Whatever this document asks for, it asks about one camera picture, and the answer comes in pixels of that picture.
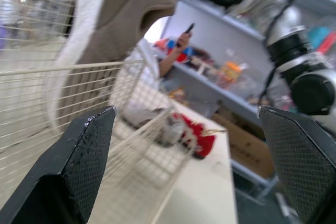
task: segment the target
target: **red toy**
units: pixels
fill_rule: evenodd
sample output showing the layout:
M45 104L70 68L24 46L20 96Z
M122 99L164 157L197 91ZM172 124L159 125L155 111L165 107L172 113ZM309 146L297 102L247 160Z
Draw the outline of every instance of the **red toy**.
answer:
M209 155L216 139L215 135L209 135L209 133L216 133L223 131L206 130L204 124L195 123L189 118L187 118L185 115L177 113L174 114L175 118L178 118L179 116L183 119L185 124L192 130L193 134L197 137L197 147L193 153L193 156L198 159L204 159L207 155ZM189 147L191 140L190 139L183 140L184 137L186 137L186 133L183 133L182 135L183 146Z

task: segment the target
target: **table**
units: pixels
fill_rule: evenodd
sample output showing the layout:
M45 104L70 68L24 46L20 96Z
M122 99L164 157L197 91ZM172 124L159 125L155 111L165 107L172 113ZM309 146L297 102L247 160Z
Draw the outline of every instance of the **table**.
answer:
M223 127L174 102L176 109L208 129ZM216 133L216 142L204 160L192 159L177 179L157 224L236 224L236 202L227 133Z

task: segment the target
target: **wire basket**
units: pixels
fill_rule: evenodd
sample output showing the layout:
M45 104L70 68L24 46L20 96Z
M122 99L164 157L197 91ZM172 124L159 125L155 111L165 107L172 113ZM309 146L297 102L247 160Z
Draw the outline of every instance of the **wire basket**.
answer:
M74 0L1 0L2 69L50 66L66 41L74 4Z
M196 138L191 136L185 148L178 142L184 128L177 134L167 130L172 121L181 122L172 116L169 98L158 92L141 48L123 62L56 65L73 3L0 3L0 207L73 118L114 105L106 171L89 222L151 223ZM126 119L134 108L150 116L134 125ZM169 147L162 144L167 139Z

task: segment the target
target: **cable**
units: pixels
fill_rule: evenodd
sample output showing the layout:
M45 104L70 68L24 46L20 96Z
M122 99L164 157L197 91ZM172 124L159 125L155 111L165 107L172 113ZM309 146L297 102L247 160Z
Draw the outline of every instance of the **cable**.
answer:
M288 7L290 7L293 4L294 0L287 0L286 5L281 9L281 11L273 18L273 20L271 21L271 23L269 24L266 33L265 33L265 39L264 39L264 46L267 49L268 54L270 54L270 51L268 50L268 45L267 42L269 40L270 34L274 28L274 25L276 24L276 22L278 21L278 19L283 15L283 13L288 9ZM270 99L270 97L267 95L267 89L270 86L270 84L272 83L273 77L275 75L276 72L276 68L274 67L272 69L272 71L269 73L267 80L265 82L264 85L264 90L262 91L262 93L260 94L259 97L259 102L258 102L258 106L261 105L261 101L263 99L264 96L267 96L268 100L269 100L269 104L270 106L274 106L274 103L272 101L272 99Z

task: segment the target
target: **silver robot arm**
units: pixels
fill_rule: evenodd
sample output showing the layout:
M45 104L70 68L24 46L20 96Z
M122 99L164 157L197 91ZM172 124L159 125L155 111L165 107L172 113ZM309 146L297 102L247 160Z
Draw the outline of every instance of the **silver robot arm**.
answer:
M291 0L243 0L229 9L247 14L266 37L274 70L285 79L298 110L336 135L336 72L314 51Z

